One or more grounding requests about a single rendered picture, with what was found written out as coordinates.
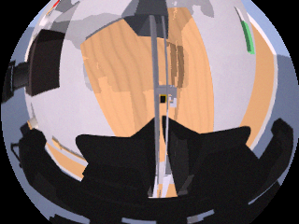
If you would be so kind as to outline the light orange wooden board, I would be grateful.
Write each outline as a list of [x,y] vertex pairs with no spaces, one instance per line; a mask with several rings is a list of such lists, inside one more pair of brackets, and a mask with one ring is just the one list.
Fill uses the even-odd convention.
[[[213,132],[212,75],[203,38],[186,7],[168,10],[168,83],[177,87],[177,108],[168,117],[199,133]],[[94,96],[116,137],[132,137],[152,117],[150,36],[138,36],[124,19],[87,38],[81,49]],[[165,79],[164,39],[157,37],[160,85]]]

